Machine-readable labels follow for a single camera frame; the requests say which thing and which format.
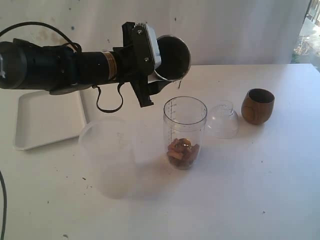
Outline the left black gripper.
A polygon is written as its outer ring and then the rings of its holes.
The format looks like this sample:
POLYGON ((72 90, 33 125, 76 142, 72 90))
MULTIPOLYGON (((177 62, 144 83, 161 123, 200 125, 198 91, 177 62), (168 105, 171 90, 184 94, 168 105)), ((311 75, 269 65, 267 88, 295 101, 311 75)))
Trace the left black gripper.
POLYGON ((153 29, 145 22, 125 22, 122 26, 122 46, 114 47, 116 71, 113 79, 130 82, 141 108, 152 106, 150 96, 156 95, 170 81, 148 82, 155 69, 155 57, 151 36, 153 29))

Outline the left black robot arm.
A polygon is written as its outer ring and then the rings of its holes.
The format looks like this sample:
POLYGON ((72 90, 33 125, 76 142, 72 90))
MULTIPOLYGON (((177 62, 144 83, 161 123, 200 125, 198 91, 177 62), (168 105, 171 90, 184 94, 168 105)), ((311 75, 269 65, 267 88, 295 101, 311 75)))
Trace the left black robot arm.
POLYGON ((64 95, 102 85, 130 83, 141 107, 153 104, 170 79, 150 82, 162 58, 154 30, 146 23, 122 25, 123 45, 112 51, 84 52, 69 38, 55 46, 38 46, 22 39, 0 44, 0 87, 45 90, 64 95))

